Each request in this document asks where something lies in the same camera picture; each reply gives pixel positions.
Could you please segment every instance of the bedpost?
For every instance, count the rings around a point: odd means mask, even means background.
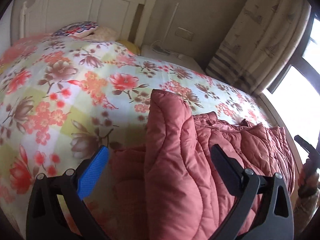
[[[137,30],[136,38],[134,40],[134,44],[137,45],[138,47],[141,47],[142,45],[144,34],[146,32],[149,19],[155,3],[156,3],[156,0],[146,0],[144,4],[144,8],[143,8],[141,19],[140,19],[140,24]]]
[[[25,37],[25,20],[26,20],[26,6],[27,2],[23,2],[21,12],[20,12],[20,39]]]

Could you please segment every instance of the wooden bed frame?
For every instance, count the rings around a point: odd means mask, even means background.
[[[20,13],[20,38],[39,33],[52,33],[76,22],[93,21],[117,31],[127,40],[134,31],[134,43],[141,47],[156,0],[36,0]],[[136,30],[132,29],[138,5],[143,11]]]

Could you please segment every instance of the pillow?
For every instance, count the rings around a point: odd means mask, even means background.
[[[108,42],[116,41],[119,35],[116,31],[108,27],[98,27],[94,32],[86,37],[87,40]]]
[[[133,54],[135,55],[140,55],[140,49],[137,45],[133,44],[132,42],[130,41],[126,41],[126,40],[121,40],[121,41],[118,41],[120,44],[124,45],[127,47],[127,49],[132,52]]]
[[[84,38],[94,32],[98,27],[95,22],[80,22],[69,24],[62,29],[56,31],[52,36],[70,36],[74,35],[78,38]]]

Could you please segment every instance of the wall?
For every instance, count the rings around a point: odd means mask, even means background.
[[[23,1],[16,0],[13,5],[13,41],[19,38],[19,13]],[[145,35],[145,44],[163,38],[177,2],[180,5],[164,47],[194,57],[205,67],[246,0],[157,0]],[[195,33],[193,41],[175,36],[178,26]]]
[[[10,47],[10,19],[13,1],[7,7],[5,13],[0,20],[0,55]]]

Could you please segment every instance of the bed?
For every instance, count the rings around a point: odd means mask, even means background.
[[[28,8],[24,3],[22,39],[0,59],[0,205],[23,237],[37,174],[61,175],[102,144],[111,154],[143,144],[153,89],[178,94],[193,114],[215,111],[231,124],[246,119],[270,126],[254,98],[204,74],[134,55],[117,42],[47,34],[73,22],[96,21],[141,46],[156,0],[71,1],[36,0]],[[144,8],[135,28],[139,4]],[[113,185],[106,168],[85,202],[118,239]]]

